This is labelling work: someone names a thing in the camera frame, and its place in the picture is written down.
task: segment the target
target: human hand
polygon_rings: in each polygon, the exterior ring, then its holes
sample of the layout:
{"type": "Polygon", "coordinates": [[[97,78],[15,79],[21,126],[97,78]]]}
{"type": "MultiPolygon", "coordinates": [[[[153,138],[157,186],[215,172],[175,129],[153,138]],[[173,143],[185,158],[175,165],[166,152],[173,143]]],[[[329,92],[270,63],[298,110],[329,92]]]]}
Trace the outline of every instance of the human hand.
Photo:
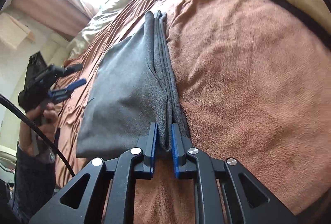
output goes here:
{"type": "MultiPolygon", "coordinates": [[[[38,106],[36,109],[27,112],[26,117],[30,120],[35,120],[37,117],[40,116],[40,113],[41,113],[41,108],[40,106],[38,106]]],[[[55,137],[54,124],[57,122],[59,117],[55,112],[55,105],[53,103],[47,104],[47,109],[44,110],[43,116],[49,119],[49,123],[41,125],[39,129],[44,133],[44,135],[47,136],[47,138],[51,142],[54,142],[54,137],[55,137]]],[[[21,148],[22,151],[34,157],[30,127],[22,121],[19,127],[19,147],[21,148]]]]}

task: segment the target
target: pink curtain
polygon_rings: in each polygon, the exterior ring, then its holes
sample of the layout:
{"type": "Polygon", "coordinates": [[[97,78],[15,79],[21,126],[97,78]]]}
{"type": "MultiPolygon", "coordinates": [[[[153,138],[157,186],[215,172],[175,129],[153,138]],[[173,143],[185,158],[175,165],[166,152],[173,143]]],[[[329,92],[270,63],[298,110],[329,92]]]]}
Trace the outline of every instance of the pink curtain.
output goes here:
{"type": "Polygon", "coordinates": [[[83,0],[12,0],[11,5],[67,39],[75,37],[98,12],[83,0]]]}

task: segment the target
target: brown blanket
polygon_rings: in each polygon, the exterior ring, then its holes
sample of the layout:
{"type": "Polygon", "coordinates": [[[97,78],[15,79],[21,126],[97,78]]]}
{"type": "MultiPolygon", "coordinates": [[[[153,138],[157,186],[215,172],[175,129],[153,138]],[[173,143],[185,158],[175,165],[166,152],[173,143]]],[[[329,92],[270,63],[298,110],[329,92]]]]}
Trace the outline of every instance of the brown blanket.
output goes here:
{"type": "MultiPolygon", "coordinates": [[[[72,61],[87,78],[60,118],[59,148],[77,172],[76,137],[98,63],[134,30],[153,0],[133,0],[72,61]]],[[[331,55],[298,19],[268,0],[165,0],[178,94],[193,144],[218,159],[236,157],[298,214],[331,186],[331,55]]],[[[159,159],[136,185],[135,223],[194,223],[191,183],[159,159]]],[[[70,178],[57,159],[57,183],[70,178]]]]}

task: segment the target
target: metal pivot screw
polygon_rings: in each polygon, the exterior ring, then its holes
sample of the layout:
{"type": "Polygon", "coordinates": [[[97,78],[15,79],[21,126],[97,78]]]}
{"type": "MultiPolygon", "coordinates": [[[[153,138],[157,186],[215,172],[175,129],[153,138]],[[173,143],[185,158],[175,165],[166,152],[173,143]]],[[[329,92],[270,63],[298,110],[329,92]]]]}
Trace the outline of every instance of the metal pivot screw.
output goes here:
{"type": "Polygon", "coordinates": [[[229,165],[236,165],[237,164],[237,160],[234,158],[229,158],[226,160],[226,163],[229,165]]]}
{"type": "Polygon", "coordinates": [[[192,155],[195,155],[199,152],[199,149],[195,148],[195,147],[191,147],[188,149],[188,152],[192,155]]]}
{"type": "Polygon", "coordinates": [[[99,165],[102,164],[102,162],[103,162],[103,160],[100,159],[100,158],[92,159],[92,165],[93,165],[93,166],[99,166],[99,165]]]}
{"type": "Polygon", "coordinates": [[[54,163],[55,161],[55,154],[53,153],[53,151],[49,153],[49,161],[50,163],[54,163]]]}
{"type": "Polygon", "coordinates": [[[130,150],[131,154],[138,155],[141,152],[141,149],[139,147],[134,147],[130,150]]]}

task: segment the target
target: gray towel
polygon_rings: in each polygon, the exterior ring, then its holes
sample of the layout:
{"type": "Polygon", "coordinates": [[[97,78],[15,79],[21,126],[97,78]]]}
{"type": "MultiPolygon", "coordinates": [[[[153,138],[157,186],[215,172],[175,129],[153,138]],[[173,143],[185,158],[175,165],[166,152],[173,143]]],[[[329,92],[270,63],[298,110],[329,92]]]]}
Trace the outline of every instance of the gray towel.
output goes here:
{"type": "Polygon", "coordinates": [[[131,37],[102,59],[77,138],[78,158],[112,159],[135,147],[158,123],[158,142],[171,151],[171,124],[189,136],[164,36],[166,14],[148,11],[131,37]]]}

